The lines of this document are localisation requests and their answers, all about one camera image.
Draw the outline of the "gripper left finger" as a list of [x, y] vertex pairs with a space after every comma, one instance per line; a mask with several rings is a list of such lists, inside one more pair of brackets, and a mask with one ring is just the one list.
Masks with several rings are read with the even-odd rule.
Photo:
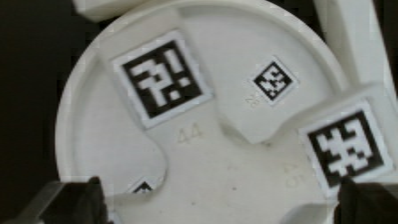
[[109, 224], [99, 178], [49, 182], [10, 224]]

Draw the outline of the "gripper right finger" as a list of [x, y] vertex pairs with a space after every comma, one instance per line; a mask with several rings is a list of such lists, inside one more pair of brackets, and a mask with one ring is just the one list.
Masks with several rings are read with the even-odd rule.
[[398, 224], [398, 183], [340, 182], [335, 224]]

